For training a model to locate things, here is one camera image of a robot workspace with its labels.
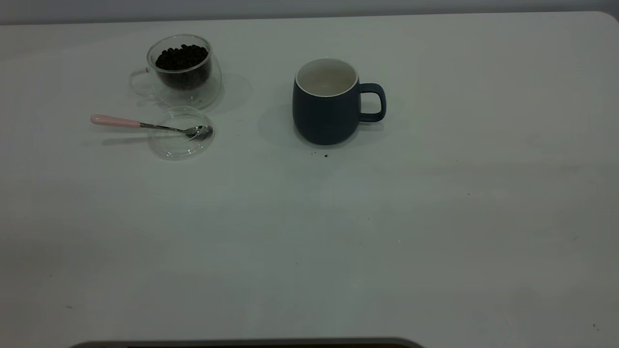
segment spoon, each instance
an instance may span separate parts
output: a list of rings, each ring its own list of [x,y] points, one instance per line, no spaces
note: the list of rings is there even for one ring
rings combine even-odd
[[[157,126],[155,124],[142,123],[135,120],[127,120],[126,118],[118,118],[106,115],[92,115],[90,122],[99,124],[102,126],[113,127],[127,127],[127,128],[150,128],[150,129],[162,129],[164,131],[174,131],[185,134],[187,137],[202,140],[213,134],[213,127],[211,126],[195,126],[187,128],[185,130],[176,129],[166,126]]]

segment mug handle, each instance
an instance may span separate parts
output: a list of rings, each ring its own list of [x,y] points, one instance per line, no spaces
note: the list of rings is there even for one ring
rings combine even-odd
[[[378,84],[361,84],[361,93],[376,93],[381,99],[381,111],[377,113],[361,113],[359,121],[363,122],[378,122],[385,117],[387,112],[387,100],[385,99],[385,91]]]
[[[136,88],[136,86],[133,84],[133,80],[139,76],[139,75],[143,75],[143,74],[148,74],[149,73],[149,69],[147,67],[143,67],[142,69],[138,69],[134,72],[131,73],[131,75],[129,75],[129,87],[131,88],[131,90],[141,96],[141,97],[147,97],[147,98],[153,98],[155,95],[153,93],[144,93],[143,90],[140,90],[138,88]]]

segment mug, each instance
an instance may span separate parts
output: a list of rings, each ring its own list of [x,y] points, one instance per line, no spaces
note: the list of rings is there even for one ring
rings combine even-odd
[[[181,49],[183,45],[204,47],[208,54],[203,61],[183,70],[166,70],[155,63],[163,51]],[[131,89],[143,97],[157,97],[171,107],[205,107],[217,98],[222,86],[222,72],[215,58],[213,46],[205,39],[189,34],[164,38],[154,44],[146,54],[148,66],[129,76]],[[134,85],[136,76],[148,74],[149,90],[143,91]]]
[[[361,93],[376,93],[381,111],[361,113]],[[359,121],[378,122],[387,103],[383,88],[360,84],[357,70],[339,59],[315,59],[295,76],[292,116],[301,135],[319,145],[331,145],[351,136]]]

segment white table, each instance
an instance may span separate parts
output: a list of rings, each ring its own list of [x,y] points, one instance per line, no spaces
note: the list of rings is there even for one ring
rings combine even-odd
[[[161,118],[127,76],[184,32],[224,76],[205,153],[162,160],[142,132],[89,123]],[[16,26],[0,42],[1,347],[619,346],[610,16]],[[384,121],[342,146],[293,131],[294,73],[321,56],[387,94]]]

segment double-walled glass cup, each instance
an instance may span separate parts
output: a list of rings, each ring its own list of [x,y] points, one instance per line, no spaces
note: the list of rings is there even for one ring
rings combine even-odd
[[[181,45],[204,47],[208,54],[203,61],[183,70],[165,70],[155,62],[163,51],[181,49]],[[131,89],[143,97],[157,97],[171,107],[189,106],[202,108],[217,98],[222,86],[222,72],[215,58],[213,46],[205,39],[190,35],[174,35],[164,38],[149,49],[146,55],[148,66],[135,71],[129,77]],[[146,90],[137,88],[134,79],[147,74]]]

